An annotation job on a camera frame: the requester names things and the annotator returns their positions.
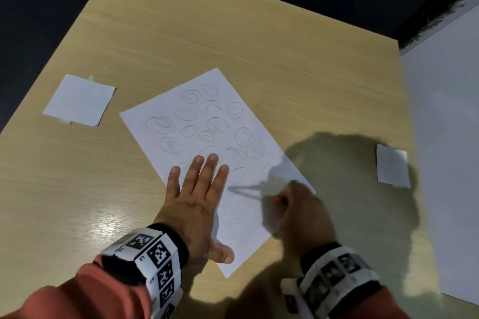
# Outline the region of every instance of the small white paper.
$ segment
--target small white paper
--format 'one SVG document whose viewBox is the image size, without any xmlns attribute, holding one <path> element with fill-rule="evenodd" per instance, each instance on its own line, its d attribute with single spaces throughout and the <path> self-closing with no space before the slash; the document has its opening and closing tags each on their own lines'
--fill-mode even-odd
<svg viewBox="0 0 479 319">
<path fill-rule="evenodd" d="M 229 165 L 212 234 L 235 253 L 219 264 L 226 277 L 271 236 L 272 195 L 293 179 L 314 192 L 218 68 L 120 116 L 165 184 L 173 165 L 183 184 L 196 155 L 216 153 L 217 169 Z"/>
<path fill-rule="evenodd" d="M 378 144 L 376 147 L 377 180 L 395 187 L 411 188 L 408 153 Z"/>
<path fill-rule="evenodd" d="M 67 74 L 43 114 L 97 126 L 114 91 L 113 86 Z"/>
</svg>

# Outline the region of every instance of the wristband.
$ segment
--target wristband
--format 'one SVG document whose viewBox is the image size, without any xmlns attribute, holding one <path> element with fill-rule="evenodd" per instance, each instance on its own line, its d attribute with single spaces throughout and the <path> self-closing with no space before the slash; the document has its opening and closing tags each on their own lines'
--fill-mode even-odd
<svg viewBox="0 0 479 319">
<path fill-rule="evenodd" d="M 151 298 L 152 318 L 161 318 L 169 311 L 172 312 L 172 310 L 166 310 L 171 304 L 173 294 L 180 287 L 181 268 L 178 249 L 166 233 L 149 228 L 136 229 L 111 244 L 100 254 L 115 256 L 124 263 L 130 263 L 135 271 L 141 273 L 144 279 L 142 281 Z"/>
<path fill-rule="evenodd" d="M 380 283 L 378 275 L 353 249 L 341 246 L 314 262 L 299 290 L 311 313 L 325 319 L 351 291 L 371 281 Z"/>
</svg>

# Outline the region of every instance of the wooden table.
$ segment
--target wooden table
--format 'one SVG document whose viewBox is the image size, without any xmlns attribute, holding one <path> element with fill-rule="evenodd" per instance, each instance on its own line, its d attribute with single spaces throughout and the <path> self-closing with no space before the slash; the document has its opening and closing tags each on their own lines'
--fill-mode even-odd
<svg viewBox="0 0 479 319">
<path fill-rule="evenodd" d="M 376 181 L 378 141 L 414 161 L 398 59 L 392 39 L 277 0 L 90 0 L 0 135 L 0 313 L 152 221 L 165 186 L 118 113 L 218 67 L 410 315 L 477 315 L 442 307 L 417 181 Z M 117 87 L 98 127 L 41 114 L 65 74 Z M 209 262 L 177 317 L 221 316 L 281 256 L 270 239 L 228 280 Z"/>
</svg>

